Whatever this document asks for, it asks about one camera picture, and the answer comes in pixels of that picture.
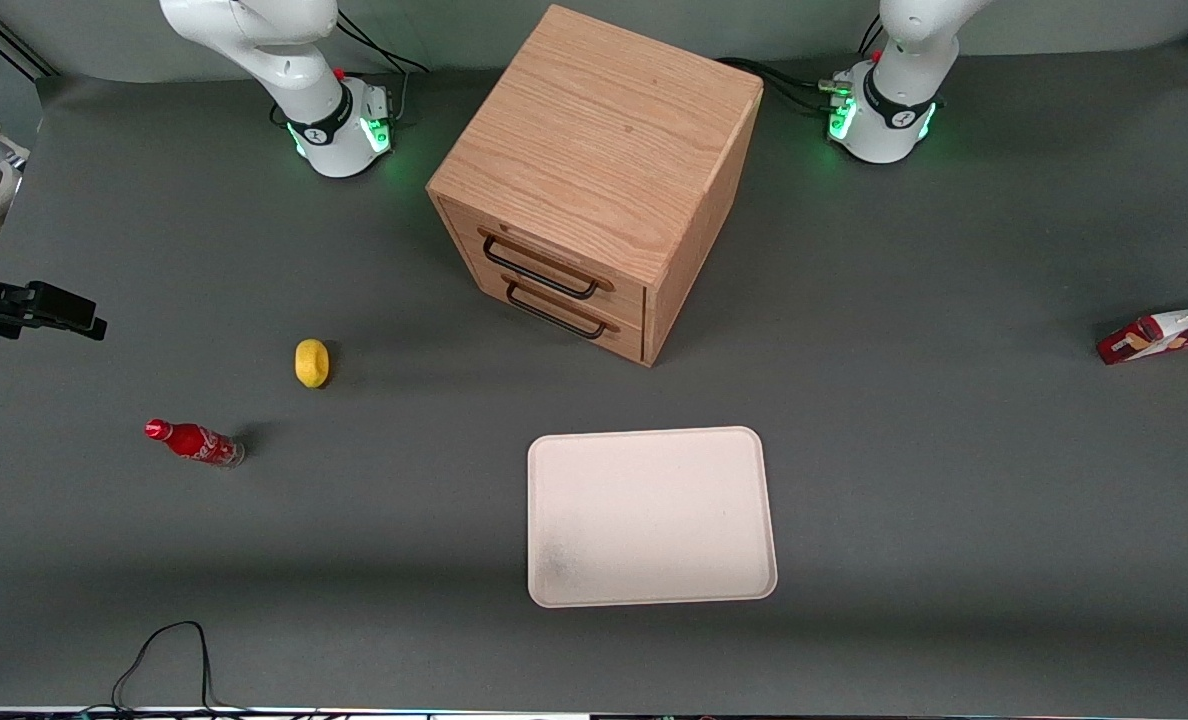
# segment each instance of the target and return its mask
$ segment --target black metal handle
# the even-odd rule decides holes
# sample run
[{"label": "black metal handle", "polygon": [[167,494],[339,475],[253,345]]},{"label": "black metal handle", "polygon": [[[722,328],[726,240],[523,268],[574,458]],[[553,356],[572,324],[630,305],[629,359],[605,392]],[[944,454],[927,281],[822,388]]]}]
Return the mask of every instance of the black metal handle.
[{"label": "black metal handle", "polygon": [[582,329],[577,328],[575,324],[568,323],[565,320],[556,318],[556,316],[545,312],[539,307],[527,305],[526,302],[517,299],[517,297],[513,296],[513,291],[517,289],[518,283],[510,283],[510,288],[506,288],[506,301],[510,301],[511,305],[517,307],[517,309],[520,309],[529,315],[536,316],[536,318],[542,318],[548,323],[554,323],[565,329],[565,331],[575,334],[575,336],[584,337],[584,340],[598,340],[607,329],[607,323],[599,323],[598,328],[593,329],[593,331],[582,331]]},{"label": "black metal handle", "polygon": [[495,255],[492,252],[492,246],[497,244],[497,236],[493,234],[488,235],[488,240],[484,241],[484,254],[488,257],[497,265],[501,265],[503,269],[511,269],[513,272],[522,274],[530,279],[531,282],[538,282],[543,286],[549,288],[554,292],[562,292],[567,297],[574,297],[576,301],[588,301],[594,291],[598,290],[598,282],[590,282],[590,285],[584,290],[576,290],[576,288],[568,288],[563,283],[552,282],[552,279],[546,278],[544,274],[536,273],[533,270],[524,269],[518,263],[512,263],[511,260],[504,259],[501,255]]}]

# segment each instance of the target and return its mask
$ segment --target white tray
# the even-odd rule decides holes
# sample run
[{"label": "white tray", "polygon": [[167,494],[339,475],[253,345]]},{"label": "white tray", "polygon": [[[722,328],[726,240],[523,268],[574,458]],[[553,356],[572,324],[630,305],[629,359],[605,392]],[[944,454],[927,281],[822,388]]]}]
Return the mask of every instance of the white tray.
[{"label": "white tray", "polygon": [[773,588],[754,430],[545,436],[527,451],[527,590],[539,606],[758,600]]}]

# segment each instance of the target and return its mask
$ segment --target wood grain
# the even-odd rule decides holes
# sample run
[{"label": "wood grain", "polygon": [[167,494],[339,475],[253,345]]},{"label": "wood grain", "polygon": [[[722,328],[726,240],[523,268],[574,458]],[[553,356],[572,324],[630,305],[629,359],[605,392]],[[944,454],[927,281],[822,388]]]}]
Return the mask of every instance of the wood grain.
[{"label": "wood grain", "polygon": [[748,151],[750,137],[754,133],[754,116],[758,114],[759,99],[750,101],[745,109],[745,119],[739,135],[732,137],[732,144],[718,165],[716,172],[704,191],[704,198],[696,206],[691,227],[687,228],[684,242],[670,264],[661,288],[646,297],[644,311],[644,364],[652,365],[661,354],[661,347],[682,310],[682,302],[691,291],[696,274],[709,255],[710,247],[718,238],[718,232],[727,222],[732,202],[737,200],[737,184],[740,183],[741,170],[745,169],[745,154]]},{"label": "wood grain", "polygon": [[[599,336],[598,340],[586,340],[584,342],[602,347],[605,350],[612,350],[617,355],[625,356],[626,360],[636,361],[636,364],[643,364],[642,328],[618,323],[615,320],[599,318],[594,314],[573,307],[571,302],[565,297],[554,295],[545,291],[544,288],[538,288],[526,282],[518,282],[506,273],[484,273],[480,279],[479,286],[484,292],[494,297],[494,299],[507,302],[507,304],[510,299],[506,297],[506,291],[510,290],[510,284],[514,283],[518,286],[516,298],[526,302],[526,304],[535,307],[535,309],[554,315],[556,318],[575,324],[586,331],[594,331],[594,329],[599,328],[599,324],[605,324],[606,328],[604,328],[602,336]],[[530,318],[530,316],[529,320],[530,322],[535,322],[535,318]],[[558,327],[554,327],[554,331],[565,333]]]},{"label": "wood grain", "polygon": [[557,258],[539,251],[538,247],[535,247],[533,241],[517,236],[516,229],[511,228],[510,225],[493,223],[484,214],[465,208],[457,202],[443,198],[440,201],[440,206],[446,215],[448,232],[451,233],[453,240],[461,250],[461,257],[470,265],[476,282],[484,277],[485,269],[491,273],[506,273],[518,279],[525,279],[522,274],[492,263],[484,253],[486,233],[493,233],[494,236],[499,238],[499,242],[493,248],[494,255],[543,274],[552,282],[565,284],[568,288],[588,288],[589,283],[594,282],[598,284],[598,290],[589,299],[569,301],[577,307],[588,307],[607,318],[643,327],[645,293],[640,284],[631,282],[630,278],[612,272],[612,270],[582,269],[584,264],[580,258],[570,258],[569,255]]},{"label": "wood grain", "polygon": [[[426,191],[481,290],[505,301],[520,283],[608,320],[598,345],[650,365],[731,210],[762,95],[751,74],[554,5]],[[541,290],[486,258],[485,233],[598,291]]]},{"label": "wood grain", "polygon": [[762,82],[550,6],[429,183],[661,282]]}]

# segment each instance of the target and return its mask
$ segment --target yellow lemon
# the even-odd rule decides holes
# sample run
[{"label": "yellow lemon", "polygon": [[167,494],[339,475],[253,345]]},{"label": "yellow lemon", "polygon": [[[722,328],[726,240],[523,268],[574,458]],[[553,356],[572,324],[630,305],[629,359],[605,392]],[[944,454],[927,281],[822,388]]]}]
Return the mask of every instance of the yellow lemon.
[{"label": "yellow lemon", "polygon": [[328,383],[328,348],[314,337],[296,346],[296,379],[305,387]]}]

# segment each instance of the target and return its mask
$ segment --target coca-cola bottle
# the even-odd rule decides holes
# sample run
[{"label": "coca-cola bottle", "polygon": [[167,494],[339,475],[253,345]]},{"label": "coca-cola bottle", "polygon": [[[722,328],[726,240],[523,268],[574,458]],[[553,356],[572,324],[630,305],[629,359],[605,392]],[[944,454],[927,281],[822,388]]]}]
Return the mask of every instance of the coca-cola bottle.
[{"label": "coca-cola bottle", "polygon": [[194,423],[173,425],[164,419],[151,419],[145,424],[145,434],[172,448],[175,454],[185,460],[197,460],[219,468],[233,468],[246,455],[244,443]]}]

